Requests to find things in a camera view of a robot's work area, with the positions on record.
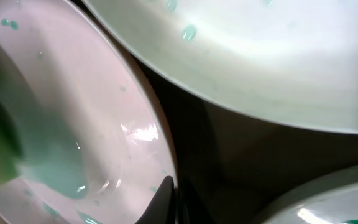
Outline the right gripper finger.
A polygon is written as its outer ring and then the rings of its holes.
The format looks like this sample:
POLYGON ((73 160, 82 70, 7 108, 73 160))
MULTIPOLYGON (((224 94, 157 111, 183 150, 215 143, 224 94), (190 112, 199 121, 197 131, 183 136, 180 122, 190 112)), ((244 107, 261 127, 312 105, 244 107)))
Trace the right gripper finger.
POLYGON ((175 187, 173 177, 166 176, 148 207, 135 224, 175 224, 175 187))

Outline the white plate top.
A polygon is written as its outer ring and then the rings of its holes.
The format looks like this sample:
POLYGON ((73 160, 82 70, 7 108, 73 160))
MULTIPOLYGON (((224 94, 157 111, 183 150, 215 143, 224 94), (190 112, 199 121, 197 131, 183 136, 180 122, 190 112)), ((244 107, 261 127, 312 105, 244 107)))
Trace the white plate top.
POLYGON ((92 0, 140 61, 258 119, 358 134, 358 0, 92 0))

